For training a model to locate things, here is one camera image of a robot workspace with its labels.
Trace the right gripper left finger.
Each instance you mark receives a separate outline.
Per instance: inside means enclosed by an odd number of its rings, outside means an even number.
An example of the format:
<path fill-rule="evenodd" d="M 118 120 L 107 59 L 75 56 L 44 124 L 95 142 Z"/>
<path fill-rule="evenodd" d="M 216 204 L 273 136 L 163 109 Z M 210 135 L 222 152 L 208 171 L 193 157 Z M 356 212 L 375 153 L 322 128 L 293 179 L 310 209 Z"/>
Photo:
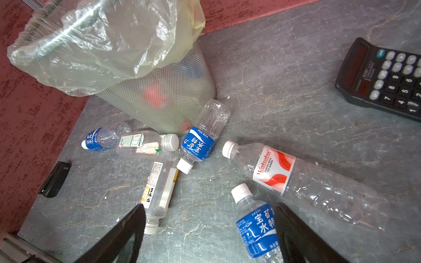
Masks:
<path fill-rule="evenodd" d="M 78 263 L 135 263 L 145 227 L 145 209 L 142 204 L 138 204 L 76 261 Z"/>

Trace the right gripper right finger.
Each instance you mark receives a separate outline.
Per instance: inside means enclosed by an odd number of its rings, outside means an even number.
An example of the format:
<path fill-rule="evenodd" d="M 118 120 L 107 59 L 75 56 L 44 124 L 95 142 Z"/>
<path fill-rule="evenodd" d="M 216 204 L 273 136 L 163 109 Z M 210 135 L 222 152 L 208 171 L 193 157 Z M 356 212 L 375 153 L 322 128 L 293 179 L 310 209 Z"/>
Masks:
<path fill-rule="evenodd" d="M 273 207 L 285 263 L 348 263 L 285 204 Z"/>

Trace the orange label clear bottle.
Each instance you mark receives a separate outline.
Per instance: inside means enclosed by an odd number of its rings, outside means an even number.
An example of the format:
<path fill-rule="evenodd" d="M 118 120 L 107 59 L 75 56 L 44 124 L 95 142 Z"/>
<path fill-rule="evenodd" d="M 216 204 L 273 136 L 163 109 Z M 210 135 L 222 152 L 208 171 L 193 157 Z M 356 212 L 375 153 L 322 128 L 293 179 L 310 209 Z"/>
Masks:
<path fill-rule="evenodd" d="M 156 156 L 141 198 L 146 213 L 146 235 L 156 233 L 160 220 L 167 215 L 179 173 L 179 160 L 180 157 L 171 152 L 160 151 Z"/>

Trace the Wahaha red white bottle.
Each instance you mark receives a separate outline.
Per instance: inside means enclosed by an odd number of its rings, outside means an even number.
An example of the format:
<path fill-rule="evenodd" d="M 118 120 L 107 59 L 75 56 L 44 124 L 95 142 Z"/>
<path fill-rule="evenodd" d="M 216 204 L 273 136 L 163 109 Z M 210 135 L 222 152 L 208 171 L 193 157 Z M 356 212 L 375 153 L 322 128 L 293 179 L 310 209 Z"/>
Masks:
<path fill-rule="evenodd" d="M 234 161 L 246 177 L 288 203 L 351 225 L 386 228 L 389 202 L 367 185 L 260 143 L 227 141 L 222 155 Z"/>

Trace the Pocari blue label bottle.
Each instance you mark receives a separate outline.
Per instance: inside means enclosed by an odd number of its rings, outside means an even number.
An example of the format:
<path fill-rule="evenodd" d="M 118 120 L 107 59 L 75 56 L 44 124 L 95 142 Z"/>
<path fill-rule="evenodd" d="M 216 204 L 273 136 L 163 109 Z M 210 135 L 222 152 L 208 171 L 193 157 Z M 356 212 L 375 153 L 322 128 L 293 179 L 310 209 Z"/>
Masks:
<path fill-rule="evenodd" d="M 275 212 L 271 205 L 255 200 L 245 183 L 233 188 L 231 194 L 239 207 L 236 229 L 251 261 L 284 262 L 275 227 Z"/>

